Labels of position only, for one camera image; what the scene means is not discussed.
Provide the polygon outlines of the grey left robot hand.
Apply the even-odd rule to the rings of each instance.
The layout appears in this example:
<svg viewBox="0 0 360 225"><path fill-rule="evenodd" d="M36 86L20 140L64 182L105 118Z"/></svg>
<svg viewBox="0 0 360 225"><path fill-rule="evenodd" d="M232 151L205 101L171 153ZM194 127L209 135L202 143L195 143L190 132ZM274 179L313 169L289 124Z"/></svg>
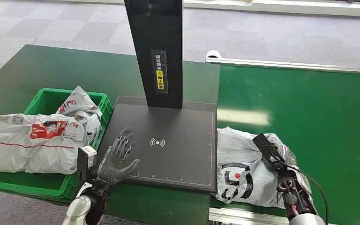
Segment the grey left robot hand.
<svg viewBox="0 0 360 225"><path fill-rule="evenodd" d="M133 173L140 160L127 163L127 157L134 148L133 132L127 127L122 130L105 152L97 168L97 178L109 185L115 185Z"/></svg>

